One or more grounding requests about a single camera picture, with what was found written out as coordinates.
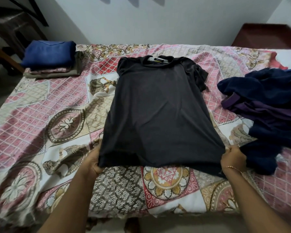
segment hand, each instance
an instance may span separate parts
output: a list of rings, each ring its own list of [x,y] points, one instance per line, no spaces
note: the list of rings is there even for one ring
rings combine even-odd
[[[96,179],[105,169],[98,166],[99,150],[100,145],[92,149],[80,165],[78,171],[80,171],[85,178],[90,176]]]
[[[227,168],[227,166],[232,166],[237,168],[241,172],[246,171],[246,159],[247,157],[241,152],[237,145],[231,145],[228,147],[226,152],[221,157],[221,167],[222,171],[226,175],[226,172],[237,171],[233,168]]]

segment clothing label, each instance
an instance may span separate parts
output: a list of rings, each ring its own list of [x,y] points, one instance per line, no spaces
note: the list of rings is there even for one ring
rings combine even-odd
[[[150,57],[150,58],[148,58],[148,61],[155,61],[155,62],[160,62],[160,63],[168,63],[168,60],[164,60],[162,58],[157,58],[157,57]]]

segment white wall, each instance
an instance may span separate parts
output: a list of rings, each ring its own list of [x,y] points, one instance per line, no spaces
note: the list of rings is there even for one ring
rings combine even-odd
[[[243,23],[266,23],[280,1],[36,0],[49,40],[195,45],[230,45]]]
[[[291,3],[288,0],[282,0],[267,22],[284,23],[291,27]]]

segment bangle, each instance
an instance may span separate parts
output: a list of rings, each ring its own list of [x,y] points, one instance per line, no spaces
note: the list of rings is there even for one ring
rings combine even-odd
[[[229,167],[229,168],[234,168],[234,169],[236,169],[238,172],[240,172],[241,173],[241,175],[242,175],[242,172],[238,169],[238,168],[235,168],[235,167],[233,167],[233,166],[226,166],[226,167]]]

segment mattress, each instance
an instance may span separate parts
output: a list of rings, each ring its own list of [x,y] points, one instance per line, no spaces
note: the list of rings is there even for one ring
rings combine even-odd
[[[291,68],[291,50],[193,45],[78,45],[79,77],[22,78],[0,108],[0,222],[41,223],[56,207],[71,179],[103,136],[123,56],[186,56],[209,75],[203,98],[213,126],[227,144],[254,138],[248,121],[222,109],[217,83],[265,67]],[[275,210],[291,216],[291,149],[277,157],[273,176],[251,170],[245,178]],[[60,164],[53,171],[52,167]],[[89,217],[239,212],[228,181],[185,166],[106,168],[96,180]]]

